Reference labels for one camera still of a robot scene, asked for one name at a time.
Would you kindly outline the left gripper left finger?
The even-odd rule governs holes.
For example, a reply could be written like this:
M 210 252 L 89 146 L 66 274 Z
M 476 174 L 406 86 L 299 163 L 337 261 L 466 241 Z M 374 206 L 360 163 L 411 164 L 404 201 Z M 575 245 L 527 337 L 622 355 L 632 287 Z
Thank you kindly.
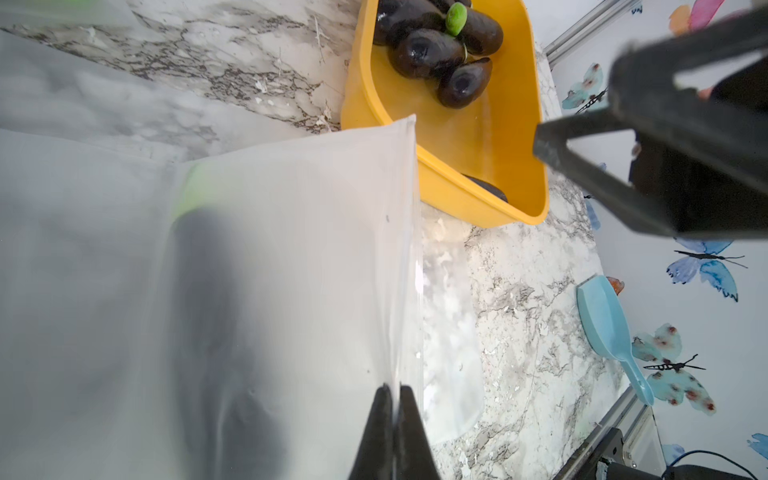
M 349 480 L 391 480 L 394 475 L 393 395 L 376 390 Z

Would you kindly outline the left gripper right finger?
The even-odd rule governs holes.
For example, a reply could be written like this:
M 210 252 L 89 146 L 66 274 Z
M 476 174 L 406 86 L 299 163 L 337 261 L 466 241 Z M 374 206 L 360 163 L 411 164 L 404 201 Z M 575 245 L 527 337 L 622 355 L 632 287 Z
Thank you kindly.
M 394 433 L 394 478 L 440 480 L 413 389 L 400 386 Z

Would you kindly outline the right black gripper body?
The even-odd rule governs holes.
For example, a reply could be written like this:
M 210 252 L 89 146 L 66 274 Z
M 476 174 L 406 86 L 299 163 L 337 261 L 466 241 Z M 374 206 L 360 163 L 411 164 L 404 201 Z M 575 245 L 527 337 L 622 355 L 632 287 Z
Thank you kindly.
M 611 69 L 605 109 L 538 125 L 533 152 L 627 228 L 703 240 L 767 235 L 767 116 L 675 86 L 677 73 L 764 50 L 757 9 L 698 32 L 630 50 Z M 641 151 L 627 181 L 569 148 L 576 138 L 631 130 Z

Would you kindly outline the dark purple eggplant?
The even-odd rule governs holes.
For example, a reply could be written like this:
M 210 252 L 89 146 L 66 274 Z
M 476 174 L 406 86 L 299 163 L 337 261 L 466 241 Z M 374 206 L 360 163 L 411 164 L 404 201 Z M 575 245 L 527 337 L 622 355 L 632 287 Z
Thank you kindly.
M 170 229 L 168 343 L 182 471 L 188 479 L 273 479 L 285 449 L 262 402 L 257 342 L 218 192 L 206 167 L 192 166 Z

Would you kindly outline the clear zip-top bag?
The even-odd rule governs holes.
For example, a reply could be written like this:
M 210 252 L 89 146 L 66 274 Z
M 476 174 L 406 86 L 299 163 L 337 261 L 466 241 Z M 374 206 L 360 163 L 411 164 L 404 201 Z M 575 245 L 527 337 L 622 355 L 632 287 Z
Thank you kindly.
M 467 433 L 466 260 L 421 219 L 424 110 L 307 136 L 1 37 L 1 475 L 343 479 Z

